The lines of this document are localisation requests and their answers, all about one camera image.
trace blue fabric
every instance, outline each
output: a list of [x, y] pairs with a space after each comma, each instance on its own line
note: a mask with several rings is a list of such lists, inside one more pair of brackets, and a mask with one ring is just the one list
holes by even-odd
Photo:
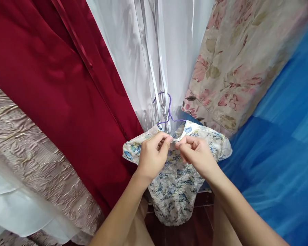
[[308, 245], [308, 30], [220, 166], [292, 246]]
[[191, 116], [190, 114], [187, 114], [186, 112], [184, 111], [181, 111], [181, 117], [180, 117], [182, 120], [188, 120], [190, 122], [194, 122], [196, 124], [199, 124], [199, 125], [203, 125], [201, 122], [199, 122], [198, 120], [196, 120], [193, 116]]

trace hand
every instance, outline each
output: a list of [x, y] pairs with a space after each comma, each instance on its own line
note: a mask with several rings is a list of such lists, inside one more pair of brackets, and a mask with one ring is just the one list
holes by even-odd
[[180, 150], [183, 162], [192, 164], [204, 178], [209, 178], [213, 171], [220, 169], [208, 143], [202, 138], [184, 136], [176, 143], [176, 149]]
[[172, 136], [159, 132], [155, 136], [143, 141], [136, 175], [145, 177], [150, 183], [162, 170], [167, 157]]

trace white tulle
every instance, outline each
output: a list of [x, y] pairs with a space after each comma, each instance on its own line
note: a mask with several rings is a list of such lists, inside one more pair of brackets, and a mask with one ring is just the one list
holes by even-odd
[[21, 237], [43, 230], [60, 244], [80, 231], [53, 205], [24, 186], [0, 157], [0, 234], [4, 230]]
[[[87, 3], [144, 131], [159, 120], [152, 106], [155, 93], [150, 59], [157, 86], [164, 90], [158, 83], [156, 33], [159, 31], [162, 69], [172, 96], [171, 113], [178, 118], [214, 0], [87, 0]], [[154, 17], [157, 3], [162, 10], [159, 30]], [[171, 127], [173, 132], [178, 125], [171, 123]]]

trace wooden floor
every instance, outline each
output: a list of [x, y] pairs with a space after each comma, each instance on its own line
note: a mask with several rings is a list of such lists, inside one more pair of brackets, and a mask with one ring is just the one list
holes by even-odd
[[178, 227], [166, 227], [160, 223], [149, 207], [146, 227], [155, 246], [211, 246], [213, 239], [213, 196], [199, 193], [191, 219]]

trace wire hanger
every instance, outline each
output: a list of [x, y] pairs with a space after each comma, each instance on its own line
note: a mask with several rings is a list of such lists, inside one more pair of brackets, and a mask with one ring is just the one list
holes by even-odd
[[164, 123], [167, 123], [169, 120], [170, 120], [170, 118], [172, 119], [172, 121], [174, 121], [174, 122], [177, 122], [177, 121], [183, 121], [183, 122], [186, 122], [185, 120], [174, 120], [173, 119], [173, 117], [172, 117], [172, 115], [171, 115], [171, 111], [170, 111], [170, 107], [171, 107], [171, 101], [172, 101], [172, 99], [171, 99], [171, 96], [170, 96], [170, 94], [168, 93], [168, 96], [169, 96], [169, 98], [170, 98], [170, 101], [169, 101], [169, 109], [168, 109], [168, 120], [167, 121], [164, 121], [164, 122], [159, 122], [159, 123], [157, 123], [157, 126], [159, 125], [159, 124], [164, 124]]

